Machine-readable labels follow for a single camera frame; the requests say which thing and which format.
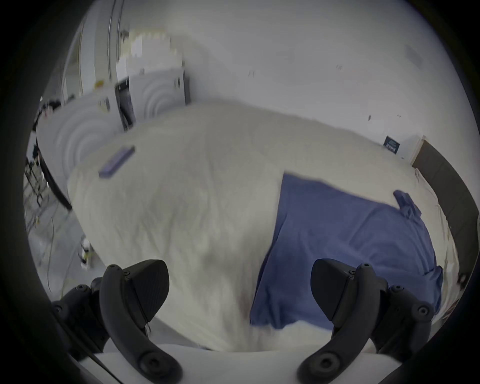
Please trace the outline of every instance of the white wall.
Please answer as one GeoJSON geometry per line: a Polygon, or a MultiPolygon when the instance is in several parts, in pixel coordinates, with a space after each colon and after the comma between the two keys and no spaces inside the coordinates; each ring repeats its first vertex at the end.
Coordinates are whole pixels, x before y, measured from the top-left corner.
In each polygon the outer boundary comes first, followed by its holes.
{"type": "Polygon", "coordinates": [[[480,205],[480,136],[467,96],[438,37],[406,3],[126,0],[122,25],[172,36],[193,100],[240,100],[379,143],[425,135],[480,205]]]}

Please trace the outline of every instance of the floor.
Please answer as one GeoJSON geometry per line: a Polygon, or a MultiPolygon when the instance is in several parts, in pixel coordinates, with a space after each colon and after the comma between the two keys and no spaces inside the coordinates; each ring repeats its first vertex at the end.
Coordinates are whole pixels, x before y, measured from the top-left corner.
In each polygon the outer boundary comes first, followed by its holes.
{"type": "MultiPolygon", "coordinates": [[[[25,185],[25,195],[28,195],[31,189],[26,183],[25,185]]],[[[90,285],[94,278],[103,276],[105,265],[98,256],[94,255],[90,269],[82,269],[79,254],[82,249],[80,241],[84,233],[80,223],[73,211],[67,211],[58,202],[50,188],[44,185],[42,189],[44,189],[43,201],[40,207],[34,195],[26,202],[25,221],[38,276],[48,297],[54,301],[61,299],[75,286],[90,285]]],[[[148,331],[149,339],[155,344],[200,347],[157,318],[149,323],[148,331]]],[[[111,339],[105,345],[104,351],[116,351],[111,339]]]]}

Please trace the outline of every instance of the white comforter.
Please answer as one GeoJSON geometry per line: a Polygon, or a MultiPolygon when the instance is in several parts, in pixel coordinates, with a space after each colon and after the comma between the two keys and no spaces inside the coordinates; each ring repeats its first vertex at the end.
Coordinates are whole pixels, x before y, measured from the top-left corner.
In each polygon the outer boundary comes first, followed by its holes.
{"type": "Polygon", "coordinates": [[[393,191],[408,192],[444,268],[436,318],[455,300],[455,245],[421,174],[382,146],[316,121],[242,105],[192,105],[89,156],[68,190],[105,264],[167,263],[170,291],[157,317],[184,336],[224,351],[322,345],[330,332],[307,323],[281,331],[249,325],[284,171],[395,207],[393,191]],[[99,179],[98,170],[125,144],[135,145],[135,154],[111,179],[99,179]]]}

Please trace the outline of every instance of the wrinkled fabric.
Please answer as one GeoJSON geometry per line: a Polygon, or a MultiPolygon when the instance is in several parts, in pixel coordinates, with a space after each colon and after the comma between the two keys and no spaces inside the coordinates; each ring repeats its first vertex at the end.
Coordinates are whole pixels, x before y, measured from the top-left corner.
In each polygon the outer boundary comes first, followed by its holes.
{"type": "Polygon", "coordinates": [[[310,289],[317,259],[356,268],[370,263],[388,285],[402,285],[437,312],[443,271],[421,211],[395,191],[399,209],[284,174],[271,248],[257,280],[252,325],[281,329],[298,320],[331,329],[310,289]]]}

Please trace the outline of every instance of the cable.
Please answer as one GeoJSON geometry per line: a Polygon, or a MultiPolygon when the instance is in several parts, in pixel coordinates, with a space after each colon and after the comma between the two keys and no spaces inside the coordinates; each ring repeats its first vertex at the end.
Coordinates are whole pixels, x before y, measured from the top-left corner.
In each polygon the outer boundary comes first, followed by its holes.
{"type": "Polygon", "coordinates": [[[48,255],[48,264],[47,264],[47,286],[50,293],[53,293],[52,290],[50,289],[50,280],[48,278],[48,274],[50,272],[50,261],[52,260],[53,237],[55,236],[55,226],[53,225],[53,216],[51,220],[52,220],[52,240],[50,241],[50,254],[48,255]]]}
{"type": "Polygon", "coordinates": [[[65,278],[63,279],[63,283],[61,285],[60,298],[63,298],[63,290],[65,289],[65,282],[67,281],[68,271],[70,270],[70,266],[72,265],[72,261],[73,261],[73,257],[75,256],[75,252],[77,252],[77,255],[78,255],[78,251],[77,251],[76,247],[73,249],[72,255],[70,256],[70,261],[69,261],[68,266],[67,266],[67,270],[65,271],[65,278]]]}
{"type": "Polygon", "coordinates": [[[59,322],[60,326],[62,329],[66,332],[66,334],[70,337],[70,340],[74,342],[78,348],[80,348],[85,354],[91,358],[95,363],[97,363],[100,367],[102,367],[110,376],[112,376],[115,380],[117,380],[120,384],[123,384],[120,379],[115,376],[111,370],[109,370],[104,363],[102,363],[97,356],[95,356],[92,352],[88,350],[88,348],[85,346],[85,344],[70,330],[69,327],[63,322],[63,320],[60,318],[58,313],[56,311],[53,311],[53,315],[59,322]]]}

